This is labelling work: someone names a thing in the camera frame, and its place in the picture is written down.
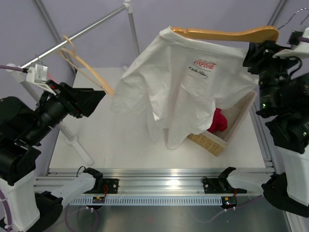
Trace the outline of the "wooden hanger with metal hook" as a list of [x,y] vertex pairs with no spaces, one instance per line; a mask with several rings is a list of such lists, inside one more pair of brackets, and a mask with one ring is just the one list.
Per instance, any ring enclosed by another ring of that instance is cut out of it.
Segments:
[[276,42],[279,37],[279,29],[274,26],[261,26],[245,31],[229,32],[194,28],[171,27],[172,32],[188,39],[211,40],[211,41],[233,41],[262,43],[264,41]]

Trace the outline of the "white printed t shirt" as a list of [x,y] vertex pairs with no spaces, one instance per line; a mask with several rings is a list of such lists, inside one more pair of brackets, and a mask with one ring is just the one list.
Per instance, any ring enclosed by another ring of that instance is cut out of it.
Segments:
[[209,129],[216,109],[233,107],[258,85],[243,66],[246,50],[185,38],[166,28],[118,82],[111,109],[147,114],[153,141],[168,130],[167,148]]

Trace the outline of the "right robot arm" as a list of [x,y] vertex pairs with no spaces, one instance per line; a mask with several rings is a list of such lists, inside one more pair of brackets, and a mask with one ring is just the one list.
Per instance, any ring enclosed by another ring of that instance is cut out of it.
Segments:
[[309,76],[294,77],[302,68],[300,56],[273,41],[250,43],[243,67],[259,77],[260,109],[274,145],[280,150],[285,171],[250,175],[228,167],[216,178],[201,179],[204,192],[255,192],[277,209],[302,217],[309,215]]

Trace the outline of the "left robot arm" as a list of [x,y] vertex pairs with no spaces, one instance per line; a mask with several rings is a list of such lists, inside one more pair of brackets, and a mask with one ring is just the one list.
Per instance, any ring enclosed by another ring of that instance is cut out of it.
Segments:
[[0,101],[0,201],[4,209],[0,224],[8,232],[42,232],[76,197],[104,190],[102,173],[86,168],[58,189],[35,192],[41,141],[66,116],[90,116],[106,94],[52,80],[46,85],[35,109],[17,97]]

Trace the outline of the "pink hanger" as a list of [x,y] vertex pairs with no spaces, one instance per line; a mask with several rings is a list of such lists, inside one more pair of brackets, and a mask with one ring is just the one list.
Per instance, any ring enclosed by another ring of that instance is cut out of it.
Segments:
[[47,73],[47,78],[48,80],[55,82],[55,79],[52,77],[52,75],[49,72]]

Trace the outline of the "light wooden hanger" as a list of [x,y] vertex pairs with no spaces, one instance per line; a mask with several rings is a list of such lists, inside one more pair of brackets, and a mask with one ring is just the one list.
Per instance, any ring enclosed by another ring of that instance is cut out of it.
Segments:
[[[103,91],[105,91],[108,95],[111,97],[114,96],[114,89],[109,85],[109,83],[97,72],[94,68],[92,68],[88,63],[86,63],[81,57],[79,57],[76,54],[76,47],[73,44],[73,42],[66,36],[62,36],[65,42],[68,42],[72,50],[67,49],[65,46],[61,48],[58,51],[58,54],[72,67],[74,67],[77,71],[81,72],[88,80],[90,80],[92,83],[94,83],[96,86],[101,88]],[[76,66],[71,60],[77,61],[83,68],[86,68],[96,80],[94,80],[92,77],[90,77],[88,74],[86,74],[84,71],[82,71],[78,66]]]

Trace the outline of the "pink cloth in basket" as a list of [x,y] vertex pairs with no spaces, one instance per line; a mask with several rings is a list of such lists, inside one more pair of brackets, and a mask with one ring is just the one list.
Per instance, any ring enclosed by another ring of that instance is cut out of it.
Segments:
[[215,131],[220,131],[223,132],[227,129],[228,127],[228,122],[226,117],[221,113],[221,109],[216,108],[214,115],[213,115],[213,120],[210,128],[208,129],[208,132],[214,133]]

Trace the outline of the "clothes rack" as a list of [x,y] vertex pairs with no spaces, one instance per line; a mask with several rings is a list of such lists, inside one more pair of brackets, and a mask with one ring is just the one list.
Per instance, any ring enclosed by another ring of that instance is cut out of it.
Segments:
[[[74,41],[74,40],[80,38],[81,36],[83,36],[86,33],[90,32],[94,28],[96,28],[96,27],[100,26],[101,24],[103,24],[104,22],[108,21],[112,17],[118,15],[122,11],[127,11],[129,22],[130,22],[130,28],[131,28],[131,32],[132,32],[132,37],[133,37],[133,43],[134,43],[134,47],[135,47],[135,53],[138,56],[140,54],[140,49],[139,49],[139,44],[138,44],[137,34],[136,34],[136,29],[135,29],[135,23],[134,23],[134,18],[133,18],[132,3],[131,3],[130,0],[124,1],[124,3],[120,7],[116,8],[111,13],[105,15],[103,18],[97,20],[93,24],[91,24],[91,25],[85,27],[84,29],[80,30],[79,32],[73,34],[71,37],[69,37],[69,40],[70,41]],[[61,41],[61,42],[59,42],[57,45],[53,46],[52,48],[50,48],[47,51],[43,52],[41,55],[39,55],[36,58],[32,59],[28,63],[24,64],[22,66],[22,68],[28,68],[32,64],[36,63],[37,61],[40,61],[40,60],[48,57],[49,55],[52,55],[53,53],[58,52],[61,48],[65,47],[68,43],[69,43],[69,41],[66,40],[66,39]],[[6,68],[6,70],[14,77],[14,79],[16,81],[18,81],[22,85],[22,87],[30,94],[30,96],[36,102],[38,102],[40,97],[35,92],[35,90],[30,86],[32,83],[31,82],[27,82],[27,80],[25,78],[23,78],[23,77],[21,77],[21,78],[18,77],[17,71],[15,69],[14,70],[10,70],[10,68],[15,68],[16,69],[17,67],[10,63],[9,66]],[[72,135],[71,132],[68,130],[68,128],[63,123],[60,123],[58,125],[58,128],[66,136],[67,144],[69,144],[72,147],[74,147],[76,152],[81,156],[81,158],[84,160],[84,162],[86,162],[87,165],[92,165],[94,163],[94,161],[87,154],[87,152],[83,149],[83,147],[79,144],[78,137],[76,137],[75,135]]]

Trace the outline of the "wicker basket with liner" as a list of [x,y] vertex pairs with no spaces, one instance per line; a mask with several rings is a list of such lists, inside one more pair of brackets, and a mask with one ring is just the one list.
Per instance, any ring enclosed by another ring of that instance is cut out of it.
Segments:
[[199,135],[190,134],[187,138],[214,156],[218,156],[232,141],[253,105],[256,95],[257,92],[252,90],[233,107],[222,111],[222,114],[227,119],[227,129],[225,131],[215,131],[214,133],[205,131]]

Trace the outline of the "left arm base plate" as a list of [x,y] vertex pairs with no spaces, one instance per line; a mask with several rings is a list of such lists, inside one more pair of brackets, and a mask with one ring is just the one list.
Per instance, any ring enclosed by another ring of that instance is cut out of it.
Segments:
[[117,194],[119,188],[119,179],[117,178],[102,178],[95,182],[91,190],[84,192],[84,194]]

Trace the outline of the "aluminium rail frame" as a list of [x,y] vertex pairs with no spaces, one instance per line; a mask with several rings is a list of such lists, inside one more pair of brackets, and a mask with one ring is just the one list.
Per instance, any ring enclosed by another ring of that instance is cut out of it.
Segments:
[[114,114],[110,103],[106,96],[91,117],[68,117],[64,125],[93,160],[93,168],[105,178],[119,179],[120,194],[198,195],[203,193],[202,177],[216,177],[227,167],[253,176],[283,170],[254,109],[227,148],[214,156],[188,139],[175,150],[167,149],[164,137],[154,143],[141,116]]

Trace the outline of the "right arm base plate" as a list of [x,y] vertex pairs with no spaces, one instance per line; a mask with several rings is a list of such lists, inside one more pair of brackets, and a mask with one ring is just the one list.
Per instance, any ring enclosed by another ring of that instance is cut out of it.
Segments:
[[207,178],[201,179],[205,194],[245,194],[247,190],[242,188],[233,188],[226,180],[220,180],[219,178]]

